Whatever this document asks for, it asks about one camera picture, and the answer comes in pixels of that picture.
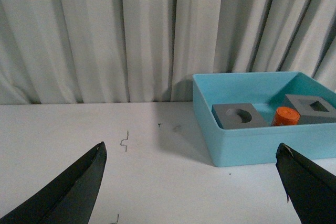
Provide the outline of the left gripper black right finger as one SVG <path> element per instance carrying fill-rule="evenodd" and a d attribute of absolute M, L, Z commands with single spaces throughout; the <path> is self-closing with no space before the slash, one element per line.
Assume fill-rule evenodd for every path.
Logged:
<path fill-rule="evenodd" d="M 276 168 L 301 223 L 335 223 L 335 175 L 280 143 Z"/>

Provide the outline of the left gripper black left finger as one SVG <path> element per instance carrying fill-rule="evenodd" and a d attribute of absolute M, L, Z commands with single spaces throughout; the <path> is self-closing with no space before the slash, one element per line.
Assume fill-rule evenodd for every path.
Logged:
<path fill-rule="evenodd" d="M 107 161 L 101 142 L 40 191 L 1 217 L 1 223 L 88 223 Z"/>

